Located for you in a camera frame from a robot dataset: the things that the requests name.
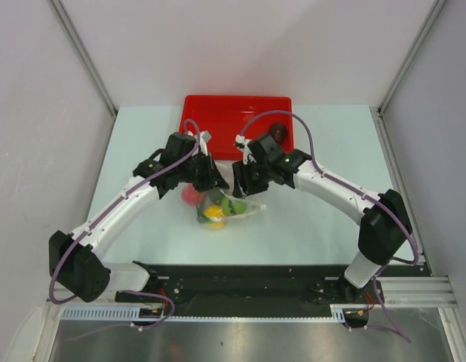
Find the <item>clear zip top bag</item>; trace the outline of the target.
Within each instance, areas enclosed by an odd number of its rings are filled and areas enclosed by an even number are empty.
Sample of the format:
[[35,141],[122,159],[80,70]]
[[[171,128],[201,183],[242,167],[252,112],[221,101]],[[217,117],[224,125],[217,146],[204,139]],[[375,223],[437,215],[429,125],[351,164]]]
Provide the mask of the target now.
[[189,183],[181,190],[183,203],[194,210],[195,219],[200,225],[218,230],[231,222],[255,216],[267,209],[266,204],[257,196],[236,198],[232,194],[234,186],[232,161],[217,161],[216,167],[229,188],[198,192]]

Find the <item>green fake ball fruit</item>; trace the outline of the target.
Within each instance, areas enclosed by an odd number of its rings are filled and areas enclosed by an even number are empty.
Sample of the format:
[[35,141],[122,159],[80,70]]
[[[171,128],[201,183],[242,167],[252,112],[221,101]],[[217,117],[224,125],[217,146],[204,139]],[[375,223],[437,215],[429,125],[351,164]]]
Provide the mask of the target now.
[[220,207],[224,216],[241,215],[247,210],[247,205],[244,202],[227,197],[222,199]]

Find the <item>dark red fake fruit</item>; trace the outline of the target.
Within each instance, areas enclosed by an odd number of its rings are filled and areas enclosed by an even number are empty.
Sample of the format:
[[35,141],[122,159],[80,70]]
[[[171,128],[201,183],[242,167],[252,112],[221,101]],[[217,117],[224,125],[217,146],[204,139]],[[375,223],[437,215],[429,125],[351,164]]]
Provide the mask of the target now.
[[278,145],[282,145],[288,136],[287,127],[280,122],[271,124],[268,133]]

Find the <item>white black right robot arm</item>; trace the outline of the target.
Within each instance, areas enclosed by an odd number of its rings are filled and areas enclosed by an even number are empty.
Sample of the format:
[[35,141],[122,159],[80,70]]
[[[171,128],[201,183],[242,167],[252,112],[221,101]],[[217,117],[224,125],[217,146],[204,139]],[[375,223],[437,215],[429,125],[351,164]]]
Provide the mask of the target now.
[[359,225],[357,254],[338,282],[339,295],[358,302],[370,280],[412,235],[402,196],[393,189],[384,193],[363,189],[329,173],[301,150],[286,153],[268,133],[254,140],[238,135],[235,146],[243,158],[232,166],[234,196],[265,192],[270,183],[289,186],[327,202]]

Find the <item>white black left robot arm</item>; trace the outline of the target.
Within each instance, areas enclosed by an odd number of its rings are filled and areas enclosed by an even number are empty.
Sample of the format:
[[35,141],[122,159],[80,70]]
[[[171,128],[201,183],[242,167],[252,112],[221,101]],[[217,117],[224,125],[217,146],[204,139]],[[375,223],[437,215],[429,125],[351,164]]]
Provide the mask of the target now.
[[207,150],[210,138],[206,131],[172,133],[166,146],[140,162],[115,199],[96,216],[69,233],[52,234],[48,242],[52,302],[59,302],[55,284],[84,302],[96,300],[107,290],[132,290],[144,302],[157,296],[158,282],[147,267],[138,262],[106,264],[103,258],[143,211],[179,184],[191,184],[199,192],[228,187]]

